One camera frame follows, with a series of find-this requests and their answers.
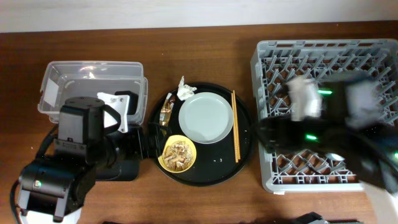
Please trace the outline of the yellow bowl with food scraps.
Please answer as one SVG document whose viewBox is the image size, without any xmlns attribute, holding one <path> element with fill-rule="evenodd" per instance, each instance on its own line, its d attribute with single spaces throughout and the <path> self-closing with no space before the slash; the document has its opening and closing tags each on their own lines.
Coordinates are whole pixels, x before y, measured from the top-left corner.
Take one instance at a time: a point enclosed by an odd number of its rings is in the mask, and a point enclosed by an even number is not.
<svg viewBox="0 0 398 224">
<path fill-rule="evenodd" d="M 194 143 L 182 135 L 167 138 L 163 151 L 157 158 L 160 166 L 171 173 L 182 173 L 189 170 L 197 158 Z"/>
</svg>

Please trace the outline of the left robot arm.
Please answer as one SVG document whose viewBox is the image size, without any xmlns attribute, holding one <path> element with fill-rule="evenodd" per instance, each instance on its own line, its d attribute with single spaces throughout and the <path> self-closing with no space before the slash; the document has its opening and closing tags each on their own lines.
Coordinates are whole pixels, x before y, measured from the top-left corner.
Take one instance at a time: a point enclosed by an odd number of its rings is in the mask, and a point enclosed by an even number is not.
<svg viewBox="0 0 398 224">
<path fill-rule="evenodd" d="M 10 192 L 17 223 L 76 223 L 97 181 L 132 181 L 143 159 L 158 158 L 171 132 L 157 123 L 118 129 L 121 115 L 104 101 L 66 100 L 59 122 L 42 141 Z"/>
</svg>

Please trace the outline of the grey round plate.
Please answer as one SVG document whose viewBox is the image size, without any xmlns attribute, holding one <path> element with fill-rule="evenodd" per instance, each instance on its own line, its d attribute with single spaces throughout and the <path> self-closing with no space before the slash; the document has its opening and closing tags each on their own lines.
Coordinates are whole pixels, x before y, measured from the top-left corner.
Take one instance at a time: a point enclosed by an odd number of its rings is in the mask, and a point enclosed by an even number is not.
<svg viewBox="0 0 398 224">
<path fill-rule="evenodd" d="M 224 139 L 234 123 L 230 103 L 221 95 L 197 93 L 185 100 L 178 113 L 184 135 L 200 144 L 214 144 Z"/>
</svg>

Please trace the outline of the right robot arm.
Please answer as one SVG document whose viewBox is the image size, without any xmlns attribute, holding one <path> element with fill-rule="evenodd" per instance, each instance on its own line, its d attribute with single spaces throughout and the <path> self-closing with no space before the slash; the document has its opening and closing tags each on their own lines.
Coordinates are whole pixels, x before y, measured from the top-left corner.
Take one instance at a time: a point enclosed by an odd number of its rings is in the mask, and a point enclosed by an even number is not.
<svg viewBox="0 0 398 224">
<path fill-rule="evenodd" d="M 309 149 L 342 157 L 378 222 L 397 223 L 397 128 L 381 121 L 377 80 L 365 72 L 342 72 L 317 85 L 298 76 L 281 93 L 291 112 L 254 123 L 253 135 L 270 152 Z"/>
</svg>

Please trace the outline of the light blue cup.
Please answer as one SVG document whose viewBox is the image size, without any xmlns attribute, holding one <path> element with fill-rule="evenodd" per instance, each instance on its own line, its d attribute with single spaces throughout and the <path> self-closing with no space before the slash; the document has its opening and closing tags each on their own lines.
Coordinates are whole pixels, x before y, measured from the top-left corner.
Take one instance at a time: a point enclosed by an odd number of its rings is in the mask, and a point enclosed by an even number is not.
<svg viewBox="0 0 398 224">
<path fill-rule="evenodd" d="M 344 157 L 341 157 L 334 153 L 326 153 L 325 156 L 332 161 L 343 161 L 344 160 Z"/>
</svg>

